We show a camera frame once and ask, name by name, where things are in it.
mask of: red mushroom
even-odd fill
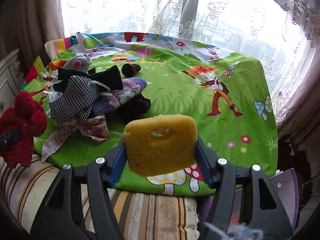
[[[232,74],[231,70],[227,70],[225,73],[223,73],[223,76],[231,78],[231,74]]]
[[[127,59],[126,58],[117,58],[117,59],[114,59],[113,61],[117,62],[117,61],[124,61],[124,60],[127,60]]]
[[[197,163],[193,164],[189,168],[185,168],[184,170],[186,173],[188,173],[188,175],[191,176],[190,183],[189,183],[190,189],[193,192],[198,192],[199,191],[199,180],[203,181],[198,164]]]

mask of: red plush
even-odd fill
[[[41,104],[28,92],[20,91],[14,99],[14,107],[7,109],[0,118],[0,136],[14,129],[22,131],[21,141],[0,152],[8,167],[13,169],[18,163],[25,167],[31,165],[33,137],[43,135],[46,128],[47,117]]]

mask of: pink curtain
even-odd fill
[[[299,88],[276,115],[278,137],[290,135],[299,150],[317,155],[320,159],[320,46],[310,61],[310,68]]]

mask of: houndstooth cloth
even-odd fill
[[[89,84],[91,79],[71,76],[64,94],[50,104],[51,118],[56,122],[66,122],[74,117],[78,122],[85,122],[90,114],[92,103],[99,96],[96,84]]]

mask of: white lace curtain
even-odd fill
[[[66,36],[157,33],[259,59],[277,121],[308,71],[320,32],[315,0],[61,0],[61,6]]]

